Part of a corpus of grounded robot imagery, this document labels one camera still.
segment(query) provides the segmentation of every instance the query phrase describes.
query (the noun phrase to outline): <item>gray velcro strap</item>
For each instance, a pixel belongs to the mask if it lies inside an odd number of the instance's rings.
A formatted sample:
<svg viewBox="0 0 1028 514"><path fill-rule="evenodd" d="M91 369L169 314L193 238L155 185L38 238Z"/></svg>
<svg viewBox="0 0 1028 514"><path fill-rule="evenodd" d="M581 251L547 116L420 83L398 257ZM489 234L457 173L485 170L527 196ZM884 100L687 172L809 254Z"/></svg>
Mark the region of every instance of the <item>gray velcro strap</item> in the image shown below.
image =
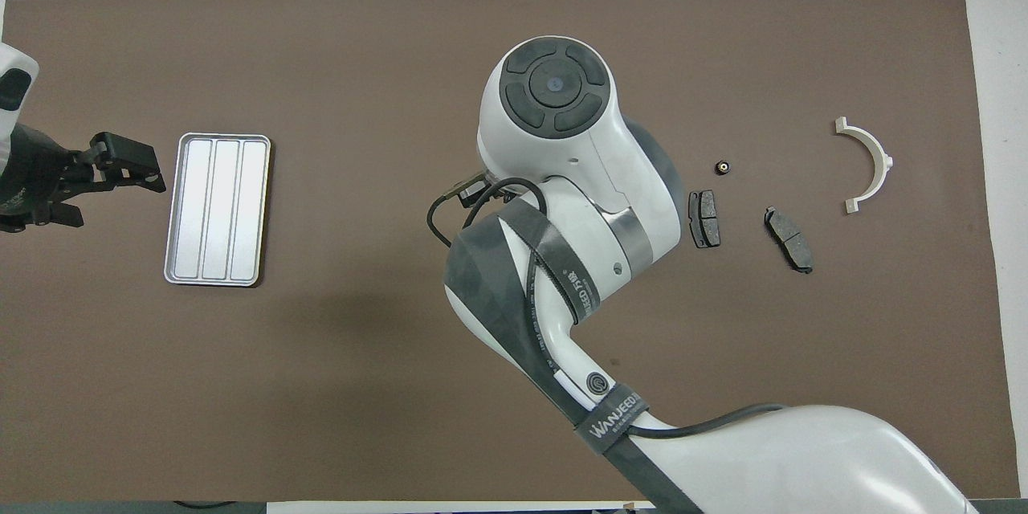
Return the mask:
<svg viewBox="0 0 1028 514"><path fill-rule="evenodd" d="M585 440L592 451L602 455L624 436L632 421L648 409L650 404L638 394L624 383L618 383L599 405L575 427L575 433Z"/></svg>
<svg viewBox="0 0 1028 514"><path fill-rule="evenodd" d="M500 218L539 255L575 314L576 324L599 308L599 293L592 277L546 215L522 199L514 199L500 211Z"/></svg>

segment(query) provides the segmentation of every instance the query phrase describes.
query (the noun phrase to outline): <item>brown mat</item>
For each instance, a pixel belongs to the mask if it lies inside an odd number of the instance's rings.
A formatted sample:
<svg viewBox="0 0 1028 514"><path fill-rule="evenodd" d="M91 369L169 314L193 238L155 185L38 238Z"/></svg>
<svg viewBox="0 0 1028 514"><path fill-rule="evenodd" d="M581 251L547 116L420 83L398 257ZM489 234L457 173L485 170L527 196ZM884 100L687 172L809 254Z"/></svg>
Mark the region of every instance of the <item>brown mat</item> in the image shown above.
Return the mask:
<svg viewBox="0 0 1028 514"><path fill-rule="evenodd" d="M478 169L489 71L540 34L607 58L722 220L722 248L684 241L577 329L587 352L670 423L851 406L966 495L1018 492L963 0L32 0L5 21L42 67L23 122L66 147L137 138L169 182L187 131L277 149L258 288L162 279L170 193L0 236L0 501L637 498L461 325L425 227ZM895 158L855 215L872 169L840 115Z"/></svg>

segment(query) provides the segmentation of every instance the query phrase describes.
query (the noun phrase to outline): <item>metal tray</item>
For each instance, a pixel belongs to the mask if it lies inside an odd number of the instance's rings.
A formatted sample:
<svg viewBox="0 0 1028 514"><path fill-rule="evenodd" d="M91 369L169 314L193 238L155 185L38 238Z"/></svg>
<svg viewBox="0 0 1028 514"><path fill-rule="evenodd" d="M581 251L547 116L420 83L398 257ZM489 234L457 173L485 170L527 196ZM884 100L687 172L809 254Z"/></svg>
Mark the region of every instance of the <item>metal tray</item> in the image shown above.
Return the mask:
<svg viewBox="0 0 1028 514"><path fill-rule="evenodd" d="M179 140L164 279L249 287L260 277L271 141L187 133Z"/></svg>

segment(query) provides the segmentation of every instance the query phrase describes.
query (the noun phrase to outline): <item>black cable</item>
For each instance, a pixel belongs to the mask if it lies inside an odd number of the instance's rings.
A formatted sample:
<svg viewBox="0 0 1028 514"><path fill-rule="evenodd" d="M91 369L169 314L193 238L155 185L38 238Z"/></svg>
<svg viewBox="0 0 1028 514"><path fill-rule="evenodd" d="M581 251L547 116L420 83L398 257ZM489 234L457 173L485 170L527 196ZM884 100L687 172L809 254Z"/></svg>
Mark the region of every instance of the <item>black cable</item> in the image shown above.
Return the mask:
<svg viewBox="0 0 1028 514"><path fill-rule="evenodd" d="M475 218L478 217L478 211L482 211L484 204L487 203L488 199L492 198L492 195L497 194L500 189L507 187L507 185L521 185L525 189L529 189L531 194L536 195L536 201L539 204L540 213L546 215L546 198L543 196L543 191L539 188L539 185L536 185L533 181L528 181L527 178L507 177L493 182L492 185L489 185L488 189L485 189L485 191L482 192L481 196L478 196L477 201L475 201L475 206L471 208L471 213L468 214L468 218L464 221L464 227L462 228L467 229L468 227L471 227Z"/></svg>
<svg viewBox="0 0 1028 514"><path fill-rule="evenodd" d="M728 426L733 421L738 421L743 417L749 417L749 415L755 415L758 413L764 413L769 411L777 411L787 407L788 406L783 406L781 404L754 404L751 406L746 406L744 408L737 409L733 412L726 413L723 416L715 417L713 419L708 419L706 421L697 424L695 426L673 428L671 430L651 430L649 428L639 428L637 426L631 426L628 427L627 434L629 436L637 436L639 438L650 438L652 440L684 438L686 436L695 436L696 434L702 434L704 432L717 430L718 428L723 426Z"/></svg>
<svg viewBox="0 0 1028 514"><path fill-rule="evenodd" d="M223 506L228 506L228 504L235 504L235 501L231 502L218 502L215 504L189 504L188 502L180 502L178 500L173 501L175 504L183 508L188 508L190 510L212 510L214 508L221 508Z"/></svg>
<svg viewBox="0 0 1028 514"><path fill-rule="evenodd" d="M432 231L432 234L437 236L440 240L440 242L444 244L444 246L449 247L450 246L449 240L447 240L446 235L443 235L442 232L440 232L439 229L436 228L436 224L432 220L433 215L436 214L436 210L439 209L439 206L441 206L441 204L443 204L445 200L446 196L440 196L438 199L433 201L432 207L429 208L429 215L427 215L425 221L428 222L429 229Z"/></svg>

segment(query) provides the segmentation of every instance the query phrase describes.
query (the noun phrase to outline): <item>white plastic bracket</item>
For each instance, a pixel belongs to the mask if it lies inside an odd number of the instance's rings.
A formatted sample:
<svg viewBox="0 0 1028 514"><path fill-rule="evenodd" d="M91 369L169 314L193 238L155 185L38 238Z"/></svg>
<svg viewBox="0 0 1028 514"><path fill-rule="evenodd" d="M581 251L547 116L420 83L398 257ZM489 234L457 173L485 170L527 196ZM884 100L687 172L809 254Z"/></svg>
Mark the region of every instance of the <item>white plastic bracket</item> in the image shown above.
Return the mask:
<svg viewBox="0 0 1028 514"><path fill-rule="evenodd" d="M882 144L878 142L877 138L874 138L870 133L858 128L858 126L851 126L846 123L845 116L839 116L836 119L836 134L848 134L849 137L856 138L864 146L871 151L871 158L875 160L875 177L872 178L871 185L868 185L867 191L864 191L862 195L853 196L852 199L846 199L846 213L856 213L860 208L859 203L866 201L878 192L878 189L882 188L882 184L885 182L885 176L888 175L889 170L892 169L892 156L885 154L885 149L882 149Z"/></svg>

